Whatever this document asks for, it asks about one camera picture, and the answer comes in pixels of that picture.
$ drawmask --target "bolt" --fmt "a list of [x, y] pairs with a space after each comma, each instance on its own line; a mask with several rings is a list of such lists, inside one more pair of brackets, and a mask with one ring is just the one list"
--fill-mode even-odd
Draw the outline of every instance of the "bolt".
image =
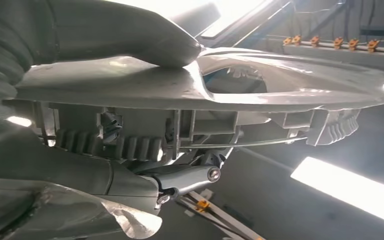
[[170, 195], [162, 195], [156, 200], [157, 204], [165, 204], [170, 200]]
[[220, 178], [220, 169], [218, 168], [212, 168], [209, 171], [208, 179], [212, 182], [217, 181]]

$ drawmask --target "metal beam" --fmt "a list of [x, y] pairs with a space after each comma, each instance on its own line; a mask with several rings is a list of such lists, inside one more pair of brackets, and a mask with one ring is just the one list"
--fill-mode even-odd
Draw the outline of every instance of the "metal beam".
[[384, 52], [370, 53], [366, 50], [350, 51], [348, 49], [334, 49], [330, 47], [312, 47], [304, 45], [286, 45], [283, 46], [283, 52], [287, 55], [326, 59], [384, 69]]

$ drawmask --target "orange clamp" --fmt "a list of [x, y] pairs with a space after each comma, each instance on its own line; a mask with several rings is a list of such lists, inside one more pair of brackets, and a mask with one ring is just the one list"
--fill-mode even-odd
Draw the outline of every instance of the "orange clamp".
[[378, 44], [380, 43], [381, 41], [379, 40], [371, 40], [368, 42], [367, 44], [367, 50], [369, 53], [374, 53], [376, 51], [376, 48], [378, 47]]
[[342, 44], [344, 43], [343, 37], [337, 37], [335, 41], [333, 41], [333, 47], [335, 49], [340, 49], [342, 47]]
[[292, 39], [292, 43], [295, 45], [300, 45], [301, 44], [301, 35], [296, 35]]
[[201, 200], [199, 202], [196, 203], [196, 206], [195, 206], [195, 210], [198, 211], [199, 213], [202, 213], [204, 212], [208, 207], [210, 206], [210, 203], [205, 201], [205, 200]]
[[286, 46], [286, 45], [289, 45], [292, 43], [292, 38], [291, 37], [287, 37], [285, 40], [283, 40], [283, 45]]
[[320, 43], [320, 37], [319, 36], [314, 36], [314, 37], [312, 37], [310, 42], [311, 42], [311, 46], [313, 48], [318, 47], [319, 43]]
[[351, 39], [349, 42], [348, 42], [348, 48], [350, 51], [355, 51], [356, 48], [357, 48], [357, 45], [359, 44], [359, 40], [356, 39], [356, 38], [353, 38]]

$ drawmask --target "silver metal surface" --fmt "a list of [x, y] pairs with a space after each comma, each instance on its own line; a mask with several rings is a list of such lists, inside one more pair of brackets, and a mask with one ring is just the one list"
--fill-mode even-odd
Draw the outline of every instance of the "silver metal surface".
[[[18, 98], [117, 108], [305, 112], [384, 104], [384, 72], [365, 67], [275, 54], [205, 55], [180, 69], [132, 57], [34, 67], [17, 86]], [[246, 65], [264, 75], [267, 93], [209, 92], [201, 78]]]
[[208, 56], [208, 55], [218, 55], [218, 54], [260, 54], [260, 50], [246, 49], [246, 48], [237, 48], [237, 47], [217, 47], [217, 48], [205, 48], [199, 56]]
[[187, 146], [181, 146], [181, 149], [224, 149], [224, 148], [237, 148], [237, 147], [254, 147], [270, 144], [282, 144], [293, 141], [307, 139], [306, 136], [286, 137], [274, 140], [264, 141], [252, 141], [252, 142], [239, 142], [239, 143], [227, 143], [227, 144], [192, 144]]
[[102, 200], [102, 205], [114, 216], [124, 233], [131, 239], [147, 239], [154, 235], [163, 223], [158, 216], [117, 202]]

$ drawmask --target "metal rod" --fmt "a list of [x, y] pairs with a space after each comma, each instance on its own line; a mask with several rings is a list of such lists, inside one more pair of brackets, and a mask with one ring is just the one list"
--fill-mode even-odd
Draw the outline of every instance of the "metal rod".
[[[304, 45], [304, 46], [311, 46], [311, 42], [309, 42], [309, 41], [302, 41], [302, 42], [301, 42], [301, 45]], [[326, 48], [334, 48], [334, 46], [335, 46], [333, 43], [324, 43], [324, 42], [321, 42], [321, 43], [319, 43], [318, 45], [319, 45], [320, 47], [326, 47]], [[342, 47], [343, 49], [348, 49], [348, 48], [349, 48], [348, 45], [346, 45], [346, 44], [342, 45], [341, 47]], [[356, 49], [356, 50], [364, 50], [364, 51], [367, 51], [368, 47], [367, 47], [367, 46], [361, 46], [361, 45], [359, 45], [359, 46], [357, 46], [355, 49]], [[376, 51], [377, 51], [377, 52], [380, 52], [380, 53], [384, 53], [384, 47], [377, 47], [377, 48], [376, 48]]]
[[264, 141], [251, 141], [251, 142], [240, 142], [240, 143], [227, 143], [227, 144], [192, 144], [187, 146], [180, 146], [181, 149], [224, 149], [224, 148], [237, 148], [237, 147], [255, 147], [263, 146], [270, 144], [282, 144], [289, 143], [293, 141], [307, 139], [306, 136], [295, 136], [287, 137], [273, 140], [264, 140]]

